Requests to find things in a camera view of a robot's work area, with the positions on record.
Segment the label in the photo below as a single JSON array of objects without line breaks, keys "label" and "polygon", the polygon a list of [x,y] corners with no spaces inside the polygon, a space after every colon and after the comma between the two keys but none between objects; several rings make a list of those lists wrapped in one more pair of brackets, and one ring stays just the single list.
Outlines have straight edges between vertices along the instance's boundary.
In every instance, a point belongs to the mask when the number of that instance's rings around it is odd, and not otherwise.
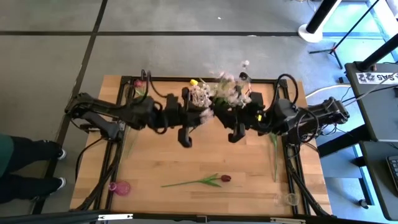
[{"label": "label", "polygon": [[[382,73],[382,72],[364,72],[364,73],[356,73],[356,78],[359,81],[359,84],[379,84],[383,80],[385,80],[391,72]],[[388,78],[387,81],[383,83],[383,85],[391,85],[398,84],[398,74],[394,74]]]}]

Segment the floor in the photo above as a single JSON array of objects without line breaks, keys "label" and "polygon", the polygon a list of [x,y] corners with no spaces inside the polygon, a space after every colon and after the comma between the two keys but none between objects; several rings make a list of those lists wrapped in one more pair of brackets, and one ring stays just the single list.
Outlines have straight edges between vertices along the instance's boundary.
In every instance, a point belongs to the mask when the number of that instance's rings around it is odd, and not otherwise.
[{"label": "floor", "polygon": [[[103,75],[138,75],[145,68],[153,76],[213,77],[211,72],[237,74],[241,62],[249,60],[248,73],[253,78],[276,78],[281,73],[290,73],[303,81],[306,94],[311,93],[336,84],[344,71],[331,55],[310,55],[308,51],[330,48],[367,9],[365,3],[341,3],[325,25],[323,41],[309,44],[296,35],[298,27],[313,15],[313,7],[306,2],[112,0],[107,3],[102,20],[97,20],[103,2],[106,1],[0,1],[0,132],[54,139],[79,73],[85,75],[80,91],[96,96]],[[280,36],[90,35],[98,25],[100,32],[246,31],[273,32]],[[379,33],[372,16],[366,16],[353,36],[338,48],[342,63],[363,60],[374,52],[384,43]],[[388,55],[382,61],[396,60]],[[321,92],[309,98],[308,104],[319,103],[329,96],[340,99],[345,90]],[[356,105],[348,110],[351,118],[340,127],[345,131],[363,123]],[[66,177],[68,184],[46,201],[44,213],[68,210],[75,161],[85,140],[85,133],[70,126],[64,144],[68,159],[59,162],[55,171],[56,176]],[[32,164],[20,173],[41,176],[44,165]],[[350,192],[357,192],[359,187],[359,184],[347,185],[345,180],[326,182],[328,188]],[[372,217],[372,211],[366,211],[368,215],[364,216],[364,210],[355,206],[350,208],[351,212],[345,212],[342,208],[345,202],[339,199],[341,194],[329,193],[333,213],[338,217],[355,220]],[[0,216],[25,215],[30,210],[29,202],[15,200],[0,205]]]}]

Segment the black pants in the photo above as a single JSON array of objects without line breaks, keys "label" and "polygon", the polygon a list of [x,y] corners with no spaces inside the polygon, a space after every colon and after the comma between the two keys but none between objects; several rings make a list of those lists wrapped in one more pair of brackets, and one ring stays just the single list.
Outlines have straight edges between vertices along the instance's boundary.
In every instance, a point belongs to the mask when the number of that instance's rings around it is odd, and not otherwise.
[{"label": "black pants", "polygon": [[31,178],[11,174],[35,161],[48,161],[62,154],[61,147],[51,141],[32,141],[27,138],[11,137],[14,152],[5,173],[0,177],[0,203],[14,199],[44,197],[56,191],[61,180],[58,178]]}]

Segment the black stand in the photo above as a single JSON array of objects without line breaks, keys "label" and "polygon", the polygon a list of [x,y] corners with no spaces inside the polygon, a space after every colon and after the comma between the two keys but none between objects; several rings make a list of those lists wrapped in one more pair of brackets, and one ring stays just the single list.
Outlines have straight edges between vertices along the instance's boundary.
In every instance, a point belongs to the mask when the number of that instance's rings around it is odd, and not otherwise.
[{"label": "black stand", "polygon": [[348,31],[348,33],[336,44],[333,44],[333,47],[331,49],[326,49],[326,50],[316,50],[316,51],[311,51],[309,52],[310,54],[317,54],[317,53],[323,53],[323,52],[329,52],[329,54],[333,54],[336,57],[337,63],[340,66],[340,69],[343,69],[343,65],[340,62],[340,59],[337,56],[336,49],[338,46],[349,36],[349,34],[355,29],[355,27],[365,18],[365,16],[373,9],[373,7],[379,2],[379,0],[376,0],[373,5],[363,14],[363,16],[354,24],[354,26]]}]

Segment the wooden table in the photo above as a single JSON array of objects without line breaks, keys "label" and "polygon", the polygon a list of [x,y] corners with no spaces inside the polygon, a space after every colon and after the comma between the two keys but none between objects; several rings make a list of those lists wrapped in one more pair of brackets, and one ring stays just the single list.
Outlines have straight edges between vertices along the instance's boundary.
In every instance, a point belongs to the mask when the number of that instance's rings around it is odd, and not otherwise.
[{"label": "wooden table", "polygon": [[[104,77],[99,99],[116,102],[120,76]],[[154,82],[161,93],[181,95],[181,89],[188,86],[182,82]],[[294,86],[288,82],[290,98],[294,97]],[[270,105],[273,86],[253,84],[253,91],[263,95],[264,104]],[[299,82],[299,106],[307,106],[302,83]],[[165,104],[152,89],[150,96]],[[169,129],[158,135],[151,129],[131,130],[125,141],[123,157],[118,170],[118,180],[125,180],[132,187],[126,197],[115,195],[111,210],[129,213],[169,213],[205,215],[244,215],[291,217],[289,205],[275,202],[278,196],[289,193],[284,164],[282,144],[277,147],[277,180],[274,181],[274,145],[268,135],[257,136],[253,130],[231,144],[228,133],[217,118],[199,126],[190,136],[192,148],[183,148],[177,141],[177,130]],[[97,140],[99,133],[91,133],[87,144]],[[100,176],[106,142],[100,141],[87,150],[83,156],[70,208],[79,206],[93,190]],[[325,180],[318,153],[304,145],[300,151],[305,183],[317,202],[331,213]],[[205,184],[189,184],[161,188],[161,185],[175,184],[219,173],[232,177],[231,182],[219,182],[222,188]],[[298,210],[303,213],[302,203]]]}]

